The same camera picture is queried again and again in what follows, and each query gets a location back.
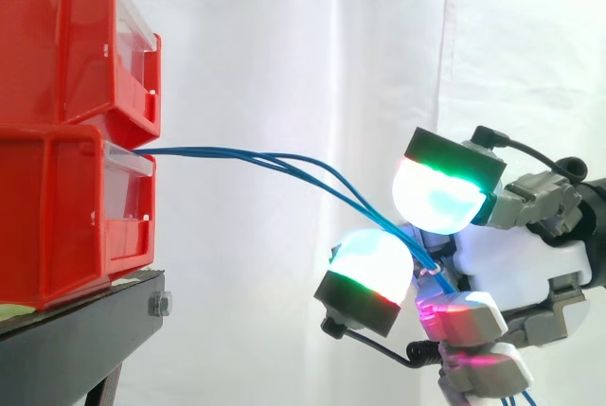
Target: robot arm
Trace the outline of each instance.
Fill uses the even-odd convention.
[[[418,135],[407,159],[442,171],[438,174],[445,181],[454,176],[459,182],[463,178],[483,185],[486,196],[478,206],[466,185],[454,183],[435,191],[427,185],[429,175],[419,187],[411,186],[415,181],[410,177],[402,182],[408,188],[394,185],[395,199],[403,196],[406,204],[396,205],[412,223],[402,229],[458,289],[444,294],[431,272],[415,265],[419,318],[430,340],[439,342],[439,386],[454,406],[477,404],[474,398],[523,393],[532,377],[517,349],[566,338],[588,311],[583,289],[606,285],[606,179],[584,183],[587,168],[580,159],[554,163],[483,127],[462,146],[442,143],[443,138],[425,131]],[[523,175],[503,188],[495,186],[504,168],[492,151],[499,147],[528,153],[550,170]],[[452,194],[444,198],[448,187],[467,193],[465,199]],[[445,218],[436,197],[455,209],[453,215],[469,217],[467,222]],[[413,210],[423,210],[418,218],[410,213],[411,204]],[[316,298],[326,305],[325,291],[318,292]],[[337,334],[345,333],[352,321],[357,328],[367,327],[350,313],[344,319],[338,309],[327,308]],[[383,329],[383,336],[389,328]]]

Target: black cable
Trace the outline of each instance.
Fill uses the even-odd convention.
[[[376,351],[382,353],[384,356],[387,356],[389,359],[396,361],[407,368],[421,368],[422,366],[441,363],[442,360],[441,356],[439,356],[439,353],[437,352],[438,343],[435,342],[414,342],[414,349],[411,348],[411,345],[413,344],[408,345],[409,347],[406,348],[406,352],[409,357],[412,356],[411,359],[414,358],[412,361],[409,361],[404,356],[395,353],[391,349],[386,348],[382,344],[379,344],[354,330],[349,328],[346,329],[345,335],[353,340],[356,340],[357,342],[372,347]]]
[[[572,185],[580,184],[585,180],[585,177],[587,177],[587,165],[585,165],[585,162],[580,158],[567,157],[554,162],[538,150],[534,150],[526,144],[509,138],[506,134],[489,129],[488,127],[483,127],[481,125],[476,127],[471,141],[488,150],[494,148],[512,148],[519,150],[520,152],[539,160],[544,165],[547,165],[553,172],[568,179]]]
[[[574,172],[571,172],[568,169],[561,167],[556,162],[554,162],[553,160],[548,158],[546,155],[543,155],[542,153],[540,153],[538,150],[534,150],[530,146],[520,143],[519,141],[514,141],[513,139],[509,139],[508,141],[506,141],[505,144],[509,148],[519,150],[520,152],[523,152],[526,155],[530,155],[531,157],[539,160],[544,165],[550,167],[553,172],[556,172],[556,173],[560,174],[561,176],[565,177],[566,179],[568,179],[570,181],[570,184],[572,184],[572,185],[580,184],[581,182],[583,182],[585,180],[585,177],[587,177],[586,170],[584,171],[584,173],[581,173],[581,174],[576,174]]]

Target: black cap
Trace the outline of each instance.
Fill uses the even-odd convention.
[[[313,297],[322,302],[328,310],[334,309],[344,318],[351,319],[384,337],[391,330],[400,312],[399,305],[348,276],[333,271],[326,272]],[[336,335],[343,329],[333,327],[326,320],[324,324],[327,326],[322,327],[324,331],[334,338],[339,338]]]
[[[506,164],[449,139],[417,128],[404,154],[406,158],[476,184],[490,193],[501,179]]]

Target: white robot part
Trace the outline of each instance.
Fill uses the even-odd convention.
[[[470,278],[473,290],[489,292],[501,311],[542,303],[551,278],[578,273],[581,286],[591,281],[581,241],[554,248],[524,227],[500,231],[473,225],[455,241],[454,266]]]

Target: black metal table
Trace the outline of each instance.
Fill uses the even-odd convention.
[[[133,281],[0,322],[0,403],[72,406],[87,396],[86,406],[112,405],[122,362],[162,326],[170,307],[163,272],[127,279]]]

